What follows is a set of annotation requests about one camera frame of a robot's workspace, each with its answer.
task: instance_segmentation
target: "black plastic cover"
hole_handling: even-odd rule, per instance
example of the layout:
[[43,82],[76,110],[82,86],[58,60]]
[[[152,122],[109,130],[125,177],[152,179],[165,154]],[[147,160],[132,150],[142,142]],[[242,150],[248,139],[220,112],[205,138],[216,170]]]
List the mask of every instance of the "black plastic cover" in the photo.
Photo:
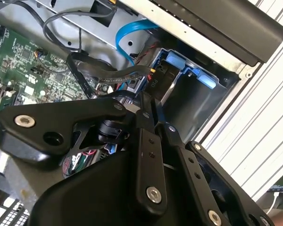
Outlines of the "black plastic cover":
[[283,26],[248,0],[152,0],[242,62],[266,63]]

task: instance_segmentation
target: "black metal bracket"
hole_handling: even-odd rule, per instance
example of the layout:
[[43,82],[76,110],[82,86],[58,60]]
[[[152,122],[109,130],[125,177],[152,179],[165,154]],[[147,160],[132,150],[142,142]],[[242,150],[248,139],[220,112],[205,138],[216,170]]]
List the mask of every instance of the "black metal bracket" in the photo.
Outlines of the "black metal bracket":
[[199,143],[191,141],[186,145],[194,162],[198,162],[209,184],[210,191],[223,215],[232,225],[274,225],[265,212],[245,193],[233,178]]
[[111,98],[7,107],[0,112],[0,149],[47,168],[71,149],[78,122],[92,126],[121,120],[126,114],[127,110]]
[[[78,191],[88,188],[100,193],[107,189],[108,183],[113,189],[118,187],[123,196],[116,198],[118,194],[109,194],[109,199],[91,200],[90,204],[122,206],[122,212],[115,215],[120,222],[137,219],[159,226],[173,219],[175,225],[193,222],[212,226],[264,226],[268,222],[273,226],[204,147],[196,142],[184,146],[176,128],[164,122],[159,102],[143,92],[140,98],[141,109],[136,114],[111,98],[14,106],[0,112],[0,149],[47,169],[57,165],[67,153],[100,148],[106,142],[122,144],[126,150],[54,185],[34,209],[42,209],[46,215],[51,208],[58,213],[52,216],[57,220],[52,223],[60,222],[68,217],[61,210],[69,195],[82,200],[84,194]],[[103,172],[107,174],[110,165],[115,178],[99,176]],[[90,185],[91,178],[100,184],[99,189],[97,184]],[[123,218],[124,214],[131,214],[128,203],[135,214]],[[88,208],[83,213],[74,209],[70,212],[91,214]],[[32,216],[38,222],[46,221],[43,214],[34,212]]]

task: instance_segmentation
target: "blue plastic latch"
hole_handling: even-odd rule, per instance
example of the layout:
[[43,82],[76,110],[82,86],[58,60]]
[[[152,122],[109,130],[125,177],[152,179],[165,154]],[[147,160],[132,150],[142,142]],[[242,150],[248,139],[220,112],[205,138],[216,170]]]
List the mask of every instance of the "blue plastic latch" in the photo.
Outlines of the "blue plastic latch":
[[111,146],[111,149],[110,149],[110,151],[109,151],[109,154],[114,154],[116,152],[116,150],[115,150],[115,145],[112,145]]
[[216,87],[216,82],[203,70],[199,68],[192,69],[192,72],[197,76],[197,79],[202,82],[204,85],[213,89]]
[[174,52],[169,52],[168,56],[166,57],[166,61],[180,70],[185,68],[185,60]]

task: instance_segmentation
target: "black arm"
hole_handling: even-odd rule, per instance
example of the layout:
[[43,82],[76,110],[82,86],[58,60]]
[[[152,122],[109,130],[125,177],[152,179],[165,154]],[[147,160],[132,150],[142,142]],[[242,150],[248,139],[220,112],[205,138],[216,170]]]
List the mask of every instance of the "black arm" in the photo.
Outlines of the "black arm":
[[[19,122],[19,115],[30,118]],[[110,98],[0,113],[0,149],[42,169],[106,143],[124,151],[49,188],[29,226],[273,225],[204,147],[184,146],[176,128],[164,122],[160,103],[147,94],[135,114]]]

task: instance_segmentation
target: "green circuit board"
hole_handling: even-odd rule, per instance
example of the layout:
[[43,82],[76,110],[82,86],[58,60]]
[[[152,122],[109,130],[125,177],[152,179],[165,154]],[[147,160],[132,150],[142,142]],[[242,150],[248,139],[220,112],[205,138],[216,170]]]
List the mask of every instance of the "green circuit board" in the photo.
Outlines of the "green circuit board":
[[70,71],[50,73],[36,60],[35,50],[47,54],[42,62],[52,71],[65,71],[65,61],[32,41],[0,26],[0,83],[17,90],[20,104],[85,99]]

